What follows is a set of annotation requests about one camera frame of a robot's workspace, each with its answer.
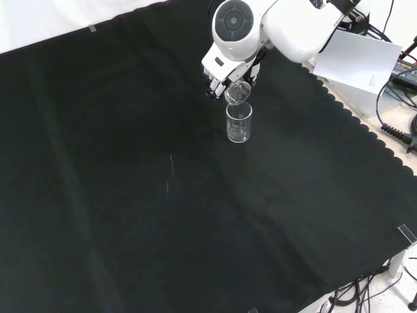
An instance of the transparent cup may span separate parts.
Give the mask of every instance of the transparent cup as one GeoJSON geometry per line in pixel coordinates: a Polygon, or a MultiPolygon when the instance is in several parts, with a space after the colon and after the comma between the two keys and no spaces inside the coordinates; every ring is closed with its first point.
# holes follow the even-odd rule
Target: transparent cup
{"type": "Polygon", "coordinates": [[[227,137],[231,142],[243,143],[250,138],[252,126],[252,107],[247,102],[236,105],[229,104],[226,108],[227,137]]]}
{"type": "Polygon", "coordinates": [[[232,83],[225,91],[224,97],[227,103],[232,105],[245,102],[249,98],[251,92],[251,87],[248,82],[240,79],[232,83]]]}

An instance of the table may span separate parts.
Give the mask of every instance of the table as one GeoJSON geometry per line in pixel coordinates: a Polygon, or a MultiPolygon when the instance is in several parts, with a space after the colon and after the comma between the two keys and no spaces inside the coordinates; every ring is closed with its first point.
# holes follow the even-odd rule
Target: table
{"type": "Polygon", "coordinates": [[[413,176],[277,51],[251,140],[227,140],[206,15],[180,0],[3,55],[2,311],[294,313],[407,247],[413,176]]]}
{"type": "Polygon", "coordinates": [[[165,0],[0,0],[0,53],[47,40],[165,0]]]}

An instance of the cable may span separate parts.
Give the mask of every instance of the cable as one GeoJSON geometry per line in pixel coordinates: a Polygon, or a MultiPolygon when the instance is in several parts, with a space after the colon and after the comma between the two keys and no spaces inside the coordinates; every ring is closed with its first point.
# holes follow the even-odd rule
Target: cable
{"type": "Polygon", "coordinates": [[[367,313],[371,313],[371,300],[369,300],[369,286],[367,287],[367,313]]]}
{"type": "MultiPolygon", "coordinates": [[[[338,298],[338,293],[339,293],[339,291],[338,290],[336,290],[335,292],[334,292],[334,298],[335,299],[337,299],[338,298]]],[[[332,306],[330,307],[330,309],[329,309],[329,311],[327,312],[327,313],[332,313],[333,312],[333,309],[334,309],[334,302],[332,303],[332,306]]]]}
{"type": "Polygon", "coordinates": [[[372,35],[369,31],[367,31],[366,34],[369,35],[370,37],[374,38],[374,39],[380,40],[378,37],[372,35]]]}
{"type": "Polygon", "coordinates": [[[391,92],[402,102],[404,102],[406,105],[410,106],[411,108],[417,108],[416,104],[413,100],[411,100],[412,103],[408,103],[404,98],[402,98],[395,90],[393,90],[390,86],[388,86],[388,89],[391,90],[391,92]]]}
{"type": "Polygon", "coordinates": [[[397,101],[401,101],[401,99],[398,99],[395,95],[393,95],[393,94],[389,93],[387,90],[385,90],[385,93],[386,93],[388,96],[390,96],[391,98],[396,99],[397,101]]]}
{"type": "Polygon", "coordinates": [[[378,94],[378,97],[377,97],[377,103],[376,103],[376,108],[375,108],[375,111],[377,112],[377,117],[378,117],[378,120],[379,120],[379,122],[381,123],[381,125],[382,126],[384,126],[384,125],[386,125],[383,121],[382,121],[382,119],[381,119],[381,117],[379,116],[379,110],[378,110],[378,103],[379,103],[379,99],[380,99],[380,97],[381,97],[381,95],[382,95],[382,92],[384,91],[384,89],[385,89],[385,87],[386,86],[388,86],[388,84],[390,83],[390,82],[392,82],[394,79],[396,79],[396,78],[398,78],[398,77],[400,77],[400,75],[403,75],[403,74],[407,74],[407,73],[411,73],[411,72],[414,72],[415,70],[417,70],[417,68],[412,68],[411,70],[404,70],[403,72],[400,72],[400,73],[398,73],[398,74],[396,74],[396,75],[394,75],[394,76],[392,76],[384,85],[383,85],[383,87],[381,88],[381,90],[379,91],[379,94],[378,94]]]}
{"type": "Polygon", "coordinates": [[[410,273],[410,271],[409,271],[406,267],[404,267],[404,271],[406,271],[406,272],[407,272],[407,274],[408,274],[408,275],[410,275],[410,277],[411,277],[412,279],[414,279],[415,281],[417,281],[417,278],[416,278],[416,277],[414,277],[414,276],[410,273]]]}
{"type": "Polygon", "coordinates": [[[375,278],[376,275],[373,275],[371,278],[367,277],[367,284],[365,285],[364,289],[360,292],[359,296],[362,295],[362,293],[364,293],[364,296],[362,297],[362,302],[360,303],[360,306],[356,306],[356,310],[355,313],[362,313],[362,307],[364,305],[365,302],[365,297],[366,297],[366,290],[369,289],[369,286],[372,283],[372,280],[375,278]]]}
{"type": "Polygon", "coordinates": [[[390,288],[394,287],[396,284],[399,283],[399,281],[403,278],[403,273],[401,274],[401,276],[398,278],[398,280],[396,282],[394,282],[393,284],[389,285],[387,288],[385,288],[384,290],[382,290],[381,292],[377,293],[376,295],[373,295],[371,297],[369,297],[368,299],[366,299],[366,301],[371,300],[372,298],[377,297],[378,295],[382,295],[384,292],[386,292],[387,290],[389,290],[390,288]]]}
{"type": "Polygon", "coordinates": [[[352,284],[348,285],[348,288],[344,287],[341,289],[338,289],[338,292],[340,292],[341,290],[346,289],[345,292],[343,292],[339,297],[330,297],[329,301],[330,303],[336,305],[336,306],[349,306],[352,303],[355,302],[356,298],[358,297],[358,292],[359,292],[359,283],[358,280],[355,280],[352,284]],[[354,287],[354,295],[352,299],[349,300],[341,300],[341,298],[352,288],[354,287]]]}
{"type": "Polygon", "coordinates": [[[417,108],[417,104],[413,101],[413,99],[410,97],[409,93],[407,92],[407,88],[404,87],[404,95],[406,96],[407,99],[410,100],[410,102],[412,103],[412,105],[417,108]]]}
{"type": "Polygon", "coordinates": [[[384,31],[382,32],[383,34],[385,34],[386,26],[388,25],[388,21],[390,20],[391,13],[392,13],[392,8],[393,7],[394,7],[394,0],[392,0],[392,2],[391,2],[390,13],[389,13],[389,15],[388,15],[388,17],[386,19],[385,26],[384,26],[384,31]]]}
{"type": "Polygon", "coordinates": [[[417,57],[413,57],[411,54],[401,51],[401,53],[405,54],[407,57],[410,57],[411,59],[415,60],[417,62],[417,57]]]}
{"type": "Polygon", "coordinates": [[[392,42],[391,39],[389,39],[382,31],[380,31],[379,29],[377,29],[374,25],[370,24],[369,25],[369,30],[372,31],[372,32],[374,32],[378,36],[380,36],[381,37],[381,40],[385,40],[387,42],[392,42]]]}

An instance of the white paper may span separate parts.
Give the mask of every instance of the white paper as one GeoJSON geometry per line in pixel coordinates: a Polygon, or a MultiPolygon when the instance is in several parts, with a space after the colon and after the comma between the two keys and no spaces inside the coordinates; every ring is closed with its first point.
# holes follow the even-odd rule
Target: white paper
{"type": "Polygon", "coordinates": [[[0,0],[0,53],[166,0],[0,0]]]}
{"type": "Polygon", "coordinates": [[[316,58],[314,74],[377,95],[390,79],[401,46],[336,31],[316,58]]]}

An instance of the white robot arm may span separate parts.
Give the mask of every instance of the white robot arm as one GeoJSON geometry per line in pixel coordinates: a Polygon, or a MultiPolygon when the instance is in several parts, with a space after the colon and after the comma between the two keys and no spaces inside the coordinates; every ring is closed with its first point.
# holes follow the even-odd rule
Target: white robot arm
{"type": "Polygon", "coordinates": [[[214,44],[202,64],[208,94],[220,98],[243,75],[255,83],[258,53],[274,46],[294,62],[317,55],[360,0],[328,0],[316,8],[310,0],[227,0],[212,21],[214,44]]]}

